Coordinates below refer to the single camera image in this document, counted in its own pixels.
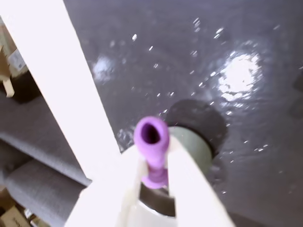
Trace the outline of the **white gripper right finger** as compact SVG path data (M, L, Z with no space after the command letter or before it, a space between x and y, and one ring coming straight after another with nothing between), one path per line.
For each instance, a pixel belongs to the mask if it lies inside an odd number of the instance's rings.
M179 227L233 227L235 224L204 174L177 138L167 154L169 193Z

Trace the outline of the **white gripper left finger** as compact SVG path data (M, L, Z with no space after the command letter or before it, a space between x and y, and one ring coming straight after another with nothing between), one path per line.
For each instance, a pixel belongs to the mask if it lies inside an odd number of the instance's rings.
M130 147L98 169L97 177L80 196L66 222L67 227L125 227L140 194L145 159Z

